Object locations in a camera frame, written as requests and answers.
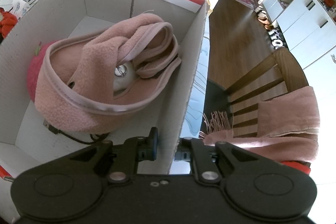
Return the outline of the black white slippers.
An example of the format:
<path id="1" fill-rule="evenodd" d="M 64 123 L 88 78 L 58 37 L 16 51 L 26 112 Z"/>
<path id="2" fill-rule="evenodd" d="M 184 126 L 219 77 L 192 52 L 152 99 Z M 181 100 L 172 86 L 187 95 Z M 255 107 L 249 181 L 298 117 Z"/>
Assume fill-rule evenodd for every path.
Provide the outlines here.
<path id="1" fill-rule="evenodd" d="M 284 46 L 284 42 L 281 39 L 280 32 L 277 29 L 274 28 L 274 29 L 268 31 L 268 35 L 270 37 L 271 44 L 272 44 L 272 46 L 274 47 L 275 50 Z"/>

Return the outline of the red chair cushion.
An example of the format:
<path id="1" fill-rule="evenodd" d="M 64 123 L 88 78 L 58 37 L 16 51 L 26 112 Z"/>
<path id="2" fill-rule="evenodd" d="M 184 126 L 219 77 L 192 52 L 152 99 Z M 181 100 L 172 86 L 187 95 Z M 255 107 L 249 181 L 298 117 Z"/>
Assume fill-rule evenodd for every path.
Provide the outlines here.
<path id="1" fill-rule="evenodd" d="M 309 166 L 307 166 L 306 164 L 302 164 L 300 162 L 296 162 L 296 161 L 282 161 L 281 163 L 283 165 L 285 165 L 285 166 L 289 166 L 291 168 L 300 170 L 300 171 L 302 171 L 305 174 L 310 174 L 310 172 L 311 172 L 311 168 Z"/>

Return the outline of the red cloth garment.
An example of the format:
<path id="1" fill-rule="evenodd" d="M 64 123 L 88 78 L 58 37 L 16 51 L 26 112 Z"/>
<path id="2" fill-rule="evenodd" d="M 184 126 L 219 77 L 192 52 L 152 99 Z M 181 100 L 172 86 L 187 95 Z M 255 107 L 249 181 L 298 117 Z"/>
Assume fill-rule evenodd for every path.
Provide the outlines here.
<path id="1" fill-rule="evenodd" d="M 13 15 L 11 12 L 5 11 L 1 7 L 0 30 L 3 38 L 5 38 L 9 34 L 9 32 L 14 28 L 17 22 L 18 20 L 15 15 Z"/>

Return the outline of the white storage cabinet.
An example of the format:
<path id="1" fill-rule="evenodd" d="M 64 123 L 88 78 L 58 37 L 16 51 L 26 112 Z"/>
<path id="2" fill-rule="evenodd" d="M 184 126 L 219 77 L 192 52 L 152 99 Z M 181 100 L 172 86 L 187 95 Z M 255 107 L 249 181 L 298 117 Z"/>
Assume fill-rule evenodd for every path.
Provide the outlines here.
<path id="1" fill-rule="evenodd" d="M 302 69 L 335 47 L 335 22 L 318 0 L 293 0 L 276 23 Z"/>

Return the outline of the near wooden dining chair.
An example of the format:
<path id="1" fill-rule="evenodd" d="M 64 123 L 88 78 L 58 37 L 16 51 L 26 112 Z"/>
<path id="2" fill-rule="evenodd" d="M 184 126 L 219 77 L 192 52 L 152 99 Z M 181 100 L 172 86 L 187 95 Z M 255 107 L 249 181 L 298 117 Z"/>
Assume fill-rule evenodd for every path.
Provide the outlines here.
<path id="1" fill-rule="evenodd" d="M 309 85 L 305 73 L 295 57 L 287 48 L 280 47 L 227 88 L 227 98 L 230 99 L 233 94 L 259 79 L 273 68 L 278 69 L 281 73 L 280 77 L 229 102 L 229 105 L 234 106 L 238 103 L 250 100 L 271 90 L 279 84 L 285 84 L 288 93 Z"/>

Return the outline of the white plush keychain toy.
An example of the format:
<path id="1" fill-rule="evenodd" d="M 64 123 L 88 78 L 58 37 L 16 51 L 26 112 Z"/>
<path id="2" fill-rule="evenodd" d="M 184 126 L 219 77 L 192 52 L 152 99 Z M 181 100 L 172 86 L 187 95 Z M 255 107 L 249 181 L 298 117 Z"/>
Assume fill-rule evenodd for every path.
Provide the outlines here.
<path id="1" fill-rule="evenodd" d="M 114 70 L 113 91 L 125 90 L 136 78 L 137 75 L 131 62 L 117 66 Z"/>

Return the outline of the pink fleece garment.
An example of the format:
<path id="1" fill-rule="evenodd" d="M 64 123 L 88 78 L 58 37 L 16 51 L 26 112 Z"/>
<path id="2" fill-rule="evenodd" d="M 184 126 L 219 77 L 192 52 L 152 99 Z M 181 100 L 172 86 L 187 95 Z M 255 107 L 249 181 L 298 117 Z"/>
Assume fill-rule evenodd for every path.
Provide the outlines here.
<path id="1" fill-rule="evenodd" d="M 46 50 L 35 108 L 62 131 L 112 132 L 161 94 L 181 64 L 178 50 L 173 26 L 150 13 L 59 40 Z M 114 70 L 126 62 L 137 78 L 114 92 Z"/>

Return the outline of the pink fuzzy plush ball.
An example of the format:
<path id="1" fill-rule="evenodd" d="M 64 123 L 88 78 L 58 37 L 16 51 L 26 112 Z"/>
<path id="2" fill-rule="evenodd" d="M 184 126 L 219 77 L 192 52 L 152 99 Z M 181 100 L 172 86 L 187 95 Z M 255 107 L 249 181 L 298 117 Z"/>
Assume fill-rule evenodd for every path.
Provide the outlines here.
<path id="1" fill-rule="evenodd" d="M 49 42 L 45 45 L 40 45 L 39 52 L 31 59 L 28 71 L 27 71 L 27 90 L 30 95 L 30 99 L 35 103 L 36 88 L 38 83 L 39 72 L 43 64 L 43 59 L 46 54 L 46 50 L 54 43 L 58 41 Z"/>

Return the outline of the white red cardboard box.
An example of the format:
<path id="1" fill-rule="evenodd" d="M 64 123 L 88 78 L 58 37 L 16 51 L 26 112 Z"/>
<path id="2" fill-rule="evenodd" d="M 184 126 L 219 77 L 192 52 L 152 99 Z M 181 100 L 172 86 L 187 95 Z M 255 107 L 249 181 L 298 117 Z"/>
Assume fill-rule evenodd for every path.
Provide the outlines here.
<path id="1" fill-rule="evenodd" d="M 1 43 L 1 173 L 159 131 L 167 174 L 205 33 L 206 0 L 39 0 Z"/>

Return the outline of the pink fringed scarf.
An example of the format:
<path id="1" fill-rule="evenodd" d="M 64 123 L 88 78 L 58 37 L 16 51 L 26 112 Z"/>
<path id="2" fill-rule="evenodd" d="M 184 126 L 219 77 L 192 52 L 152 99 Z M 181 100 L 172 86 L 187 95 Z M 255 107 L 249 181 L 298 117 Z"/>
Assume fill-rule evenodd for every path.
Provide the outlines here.
<path id="1" fill-rule="evenodd" d="M 314 89 L 305 86 L 270 101 L 258 103 L 257 135 L 234 136 L 227 114 L 216 112 L 211 118 L 222 122 L 222 129 L 203 135 L 205 145 L 226 141 L 274 161 L 312 162 L 318 152 L 320 116 Z"/>

